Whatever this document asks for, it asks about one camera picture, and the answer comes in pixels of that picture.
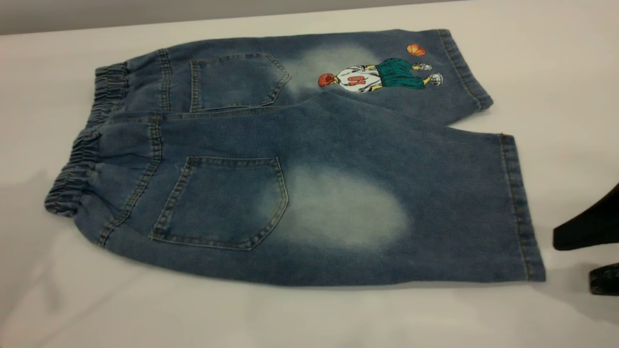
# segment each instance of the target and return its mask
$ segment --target basketball player graphic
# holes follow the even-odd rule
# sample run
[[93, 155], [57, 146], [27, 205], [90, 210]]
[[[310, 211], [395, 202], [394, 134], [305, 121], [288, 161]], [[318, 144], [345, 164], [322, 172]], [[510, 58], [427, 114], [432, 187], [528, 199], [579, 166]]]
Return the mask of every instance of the basketball player graphic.
[[378, 65], [355, 65], [340, 71], [337, 75], [323, 74], [318, 85], [339, 84], [345, 90], [356, 93], [374, 92], [383, 87], [406, 87], [424, 89], [427, 84], [443, 84], [443, 75], [434, 73], [425, 79], [414, 76], [413, 71], [429, 71], [432, 66], [426, 63], [410, 64], [402, 58], [387, 58]]

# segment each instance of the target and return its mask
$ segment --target white jersey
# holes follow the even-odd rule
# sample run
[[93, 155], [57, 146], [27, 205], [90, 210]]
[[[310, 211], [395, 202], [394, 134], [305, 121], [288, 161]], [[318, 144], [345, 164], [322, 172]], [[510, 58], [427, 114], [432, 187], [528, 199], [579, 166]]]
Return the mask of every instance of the white jersey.
[[365, 69], [361, 65], [351, 66], [337, 75], [340, 86], [351, 92], [371, 92], [372, 87], [381, 86], [381, 76], [376, 69]]

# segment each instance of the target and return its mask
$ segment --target red hair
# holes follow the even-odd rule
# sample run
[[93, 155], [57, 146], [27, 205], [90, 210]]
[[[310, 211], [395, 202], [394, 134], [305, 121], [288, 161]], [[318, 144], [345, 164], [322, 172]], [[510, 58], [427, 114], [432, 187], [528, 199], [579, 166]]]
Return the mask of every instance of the red hair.
[[335, 75], [333, 74], [322, 74], [318, 78], [318, 85], [320, 87], [330, 85], [335, 81]]

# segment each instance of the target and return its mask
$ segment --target denim shorts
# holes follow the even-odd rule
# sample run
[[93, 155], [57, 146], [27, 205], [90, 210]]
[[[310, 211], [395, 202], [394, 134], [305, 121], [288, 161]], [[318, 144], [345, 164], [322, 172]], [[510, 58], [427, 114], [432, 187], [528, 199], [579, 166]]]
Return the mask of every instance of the denim shorts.
[[233, 38], [96, 71], [45, 205], [143, 263], [291, 286], [544, 281], [512, 136], [447, 30]]

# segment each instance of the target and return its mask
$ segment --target basketball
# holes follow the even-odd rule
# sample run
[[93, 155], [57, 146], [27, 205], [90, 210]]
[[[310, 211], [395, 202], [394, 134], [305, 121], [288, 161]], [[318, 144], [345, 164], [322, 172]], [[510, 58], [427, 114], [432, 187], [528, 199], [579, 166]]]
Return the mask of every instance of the basketball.
[[425, 50], [419, 45], [409, 45], [406, 50], [414, 56], [425, 56]]

